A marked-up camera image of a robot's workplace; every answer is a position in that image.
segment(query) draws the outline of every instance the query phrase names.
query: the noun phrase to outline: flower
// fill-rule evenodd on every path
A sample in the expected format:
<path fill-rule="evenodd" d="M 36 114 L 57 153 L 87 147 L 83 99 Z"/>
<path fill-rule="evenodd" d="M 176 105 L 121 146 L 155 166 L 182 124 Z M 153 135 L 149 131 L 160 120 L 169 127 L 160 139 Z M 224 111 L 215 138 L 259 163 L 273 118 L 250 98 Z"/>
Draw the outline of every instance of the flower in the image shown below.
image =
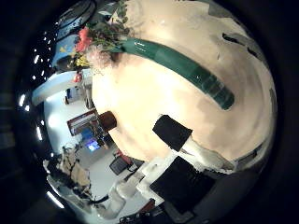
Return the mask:
<path fill-rule="evenodd" d="M 113 64 L 110 53 L 103 51 L 103 46 L 90 46 L 86 52 L 86 59 L 95 69 L 103 69 Z"/>
<path fill-rule="evenodd" d="M 83 28 L 78 32 L 80 41 L 76 44 L 76 51 L 82 52 L 91 45 L 93 40 L 88 37 L 88 33 L 89 29 L 87 27 Z"/>
<path fill-rule="evenodd" d="M 60 52 L 66 52 L 66 49 L 65 49 L 64 47 L 60 47 L 60 48 L 59 48 L 59 51 L 60 51 Z"/>

